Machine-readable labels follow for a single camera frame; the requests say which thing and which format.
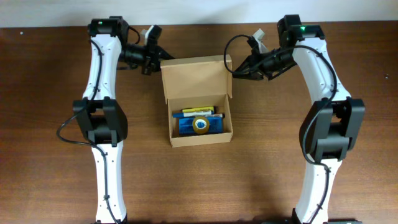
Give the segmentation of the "brown cardboard box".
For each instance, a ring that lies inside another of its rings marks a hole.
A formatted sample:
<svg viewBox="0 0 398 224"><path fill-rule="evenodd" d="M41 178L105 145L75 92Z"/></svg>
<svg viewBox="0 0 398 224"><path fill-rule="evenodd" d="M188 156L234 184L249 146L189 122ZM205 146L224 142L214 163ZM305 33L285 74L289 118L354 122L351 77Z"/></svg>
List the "brown cardboard box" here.
<svg viewBox="0 0 398 224"><path fill-rule="evenodd" d="M233 125L229 99L232 95L232 67L229 55L180 58L161 62L165 102L169 117L169 138L172 147L197 146L230 142ZM214 106L224 114L219 134L181 135L174 113L183 109Z"/></svg>

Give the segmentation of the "white marker with black cap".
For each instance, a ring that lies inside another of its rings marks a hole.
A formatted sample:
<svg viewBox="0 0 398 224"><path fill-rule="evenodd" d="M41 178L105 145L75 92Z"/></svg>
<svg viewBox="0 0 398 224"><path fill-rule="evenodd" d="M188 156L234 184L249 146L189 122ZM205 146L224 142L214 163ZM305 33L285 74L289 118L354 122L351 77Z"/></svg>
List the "white marker with black cap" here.
<svg viewBox="0 0 398 224"><path fill-rule="evenodd" d="M212 110L194 111L194 112L183 113L183 117L184 118L186 118L186 117L196 117L196 116L224 118L224 114L223 113L214 113Z"/></svg>

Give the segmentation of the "yellow highlighter with blue cap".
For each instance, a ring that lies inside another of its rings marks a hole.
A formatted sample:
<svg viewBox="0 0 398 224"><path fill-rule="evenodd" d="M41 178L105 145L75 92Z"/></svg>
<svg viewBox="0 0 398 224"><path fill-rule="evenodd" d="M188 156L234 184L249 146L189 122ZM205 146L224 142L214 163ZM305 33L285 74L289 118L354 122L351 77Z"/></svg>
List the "yellow highlighter with blue cap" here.
<svg viewBox="0 0 398 224"><path fill-rule="evenodd" d="M183 113L192 113L192 112L198 112L198 111L215 111L215 107L214 106L204 106L204 107L196 107L196 108L187 108L187 109L183 109L182 112Z"/></svg>

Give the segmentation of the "yellow tape roll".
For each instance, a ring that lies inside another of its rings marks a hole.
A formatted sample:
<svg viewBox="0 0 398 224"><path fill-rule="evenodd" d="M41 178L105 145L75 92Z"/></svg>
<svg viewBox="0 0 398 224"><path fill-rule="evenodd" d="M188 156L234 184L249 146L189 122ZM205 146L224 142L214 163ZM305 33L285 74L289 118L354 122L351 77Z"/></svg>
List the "yellow tape roll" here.
<svg viewBox="0 0 398 224"><path fill-rule="evenodd" d="M206 134L210 128L210 122L204 116L197 116L192 121L192 127L196 134Z"/></svg>

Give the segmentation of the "blue whiteboard duster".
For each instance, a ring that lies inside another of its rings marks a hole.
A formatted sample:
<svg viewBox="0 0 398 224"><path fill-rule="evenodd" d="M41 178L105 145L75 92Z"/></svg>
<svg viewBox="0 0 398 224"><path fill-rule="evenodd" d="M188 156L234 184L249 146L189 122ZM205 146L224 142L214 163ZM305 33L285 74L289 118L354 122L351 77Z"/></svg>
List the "blue whiteboard duster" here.
<svg viewBox="0 0 398 224"><path fill-rule="evenodd" d="M196 134L192 127L195 117L181 118L178 121L178 131L180 135L201 135ZM223 132L223 119L217 117L206 117L210 122L210 128L206 134L219 134Z"/></svg>

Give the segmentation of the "white marker with blue cap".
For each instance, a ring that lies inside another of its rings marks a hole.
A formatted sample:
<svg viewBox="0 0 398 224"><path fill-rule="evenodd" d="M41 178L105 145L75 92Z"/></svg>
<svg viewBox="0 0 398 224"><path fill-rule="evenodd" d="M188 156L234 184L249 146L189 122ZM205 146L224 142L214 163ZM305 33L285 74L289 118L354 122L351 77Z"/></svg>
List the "white marker with blue cap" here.
<svg viewBox="0 0 398 224"><path fill-rule="evenodd" d="M185 114L184 113L174 113L172 115L173 118L184 118Z"/></svg>

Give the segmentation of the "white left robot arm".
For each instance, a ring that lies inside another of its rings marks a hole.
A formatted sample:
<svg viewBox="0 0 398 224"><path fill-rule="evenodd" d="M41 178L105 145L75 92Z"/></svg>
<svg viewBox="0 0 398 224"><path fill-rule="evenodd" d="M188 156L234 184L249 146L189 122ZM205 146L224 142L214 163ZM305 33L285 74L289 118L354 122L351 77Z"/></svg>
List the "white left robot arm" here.
<svg viewBox="0 0 398 224"><path fill-rule="evenodd" d="M231 57L175 59L158 44L159 26L150 26L139 36L143 45L128 41L130 30L121 16L88 24L90 76L82 98L73 103L74 116L96 162L96 223L127 222L121 156L128 123L116 101L118 63L141 67L145 75L161 72L173 147L230 142L233 137Z"/></svg>

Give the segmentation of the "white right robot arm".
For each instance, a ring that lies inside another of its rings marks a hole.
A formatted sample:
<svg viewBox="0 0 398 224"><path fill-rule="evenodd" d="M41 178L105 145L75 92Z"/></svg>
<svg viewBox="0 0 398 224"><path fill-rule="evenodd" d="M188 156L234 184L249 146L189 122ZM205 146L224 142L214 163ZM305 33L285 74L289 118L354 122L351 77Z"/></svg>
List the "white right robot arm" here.
<svg viewBox="0 0 398 224"><path fill-rule="evenodd" d="M272 80L298 66L312 106L299 130L305 159L303 187L289 223L329 223L328 202L335 175L354 147L365 105L340 82L328 56L319 25L302 24L299 15L286 15L277 23L278 49L265 52L254 36L248 38L251 55L239 67L243 78Z"/></svg>

